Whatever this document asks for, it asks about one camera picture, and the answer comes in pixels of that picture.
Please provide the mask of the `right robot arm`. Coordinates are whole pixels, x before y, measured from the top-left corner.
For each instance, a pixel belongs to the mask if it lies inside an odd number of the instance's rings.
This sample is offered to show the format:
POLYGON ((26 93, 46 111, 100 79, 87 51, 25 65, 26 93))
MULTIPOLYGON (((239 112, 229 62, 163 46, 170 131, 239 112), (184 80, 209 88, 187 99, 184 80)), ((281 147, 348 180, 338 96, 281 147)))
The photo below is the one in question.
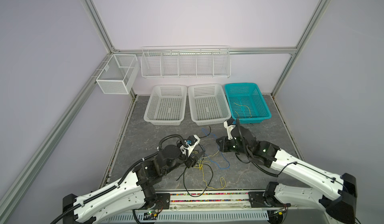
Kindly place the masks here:
POLYGON ((333 174, 312 166, 277 145, 258 141, 244 127, 231 125, 226 129, 227 136, 216 140, 221 152, 244 156, 271 177, 286 174, 308 185, 307 188, 298 188, 269 182, 263 193, 252 192, 249 195, 252 207, 311 207, 326 212, 343 224, 356 222, 358 194, 357 180, 353 175, 333 174))

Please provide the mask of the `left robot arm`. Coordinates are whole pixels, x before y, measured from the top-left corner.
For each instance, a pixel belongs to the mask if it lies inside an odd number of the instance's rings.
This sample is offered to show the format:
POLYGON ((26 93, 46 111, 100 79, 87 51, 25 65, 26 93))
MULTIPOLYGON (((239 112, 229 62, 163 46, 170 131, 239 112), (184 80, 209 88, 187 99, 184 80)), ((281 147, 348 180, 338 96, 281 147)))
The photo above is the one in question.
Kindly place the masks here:
POLYGON ((193 153, 201 139, 173 134, 160 140, 157 152, 136 161, 115 182, 83 196, 63 198, 63 212, 52 222, 57 224, 98 224, 124 211, 151 208, 158 201, 154 185, 179 166, 193 167, 193 153))

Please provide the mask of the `teal plastic basket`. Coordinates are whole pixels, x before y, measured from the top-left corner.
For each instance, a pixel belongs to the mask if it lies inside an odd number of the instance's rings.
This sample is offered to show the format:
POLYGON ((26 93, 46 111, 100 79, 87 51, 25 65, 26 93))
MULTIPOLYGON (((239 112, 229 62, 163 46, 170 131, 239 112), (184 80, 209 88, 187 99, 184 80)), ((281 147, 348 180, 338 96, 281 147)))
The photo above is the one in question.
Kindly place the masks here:
POLYGON ((227 84, 225 93, 232 118, 240 120, 241 124, 259 124, 272 117, 257 84, 227 84))

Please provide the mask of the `middle white plastic basket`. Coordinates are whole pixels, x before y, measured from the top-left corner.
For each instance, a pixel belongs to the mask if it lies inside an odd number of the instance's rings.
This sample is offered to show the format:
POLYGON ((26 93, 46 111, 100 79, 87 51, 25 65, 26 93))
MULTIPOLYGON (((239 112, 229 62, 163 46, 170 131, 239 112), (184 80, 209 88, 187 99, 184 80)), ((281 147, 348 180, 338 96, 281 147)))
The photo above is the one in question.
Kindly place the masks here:
POLYGON ((231 111, 220 84, 188 87, 191 118, 198 126, 222 124, 230 119, 231 111))

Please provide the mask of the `white plastic basket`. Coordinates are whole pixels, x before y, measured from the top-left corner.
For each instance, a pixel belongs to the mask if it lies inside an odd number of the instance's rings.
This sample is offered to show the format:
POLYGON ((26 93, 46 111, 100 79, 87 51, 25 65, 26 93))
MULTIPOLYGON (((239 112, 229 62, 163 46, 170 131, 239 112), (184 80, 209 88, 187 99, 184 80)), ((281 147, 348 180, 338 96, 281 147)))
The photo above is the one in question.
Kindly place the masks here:
POLYGON ((185 117, 187 90, 183 85, 154 86, 144 120, 157 126, 179 126, 185 117))
POLYGON ((220 84, 188 87, 191 118, 198 126, 222 124, 230 119, 231 111, 220 84))

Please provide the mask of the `left white plastic basket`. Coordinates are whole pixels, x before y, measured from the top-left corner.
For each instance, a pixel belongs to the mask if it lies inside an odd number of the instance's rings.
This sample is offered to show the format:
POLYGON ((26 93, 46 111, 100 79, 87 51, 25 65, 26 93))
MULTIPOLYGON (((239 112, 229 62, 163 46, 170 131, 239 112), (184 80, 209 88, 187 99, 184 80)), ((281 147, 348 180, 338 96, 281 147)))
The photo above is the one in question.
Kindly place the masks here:
POLYGON ((179 126, 185 117, 187 90, 183 85, 154 86, 144 120, 157 126, 179 126))

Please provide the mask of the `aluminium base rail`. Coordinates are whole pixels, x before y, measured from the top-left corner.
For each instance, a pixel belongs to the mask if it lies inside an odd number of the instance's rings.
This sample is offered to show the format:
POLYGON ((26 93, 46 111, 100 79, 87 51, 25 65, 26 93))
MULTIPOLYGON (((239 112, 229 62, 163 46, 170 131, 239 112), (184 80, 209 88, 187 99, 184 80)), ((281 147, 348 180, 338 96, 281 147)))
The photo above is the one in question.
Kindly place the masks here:
POLYGON ((156 205, 147 209, 288 209, 311 208, 325 211, 329 200, 313 188, 290 187, 275 182, 265 190, 156 192, 156 205))

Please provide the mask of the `white mesh wall box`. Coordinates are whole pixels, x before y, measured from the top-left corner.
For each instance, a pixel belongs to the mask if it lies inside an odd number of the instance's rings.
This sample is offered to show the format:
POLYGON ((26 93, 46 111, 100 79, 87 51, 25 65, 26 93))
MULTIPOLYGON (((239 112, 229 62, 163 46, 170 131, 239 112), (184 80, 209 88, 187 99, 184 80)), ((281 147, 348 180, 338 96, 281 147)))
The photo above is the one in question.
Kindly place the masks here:
POLYGON ((139 70, 136 55, 112 54, 96 81, 104 94, 129 95, 139 70))

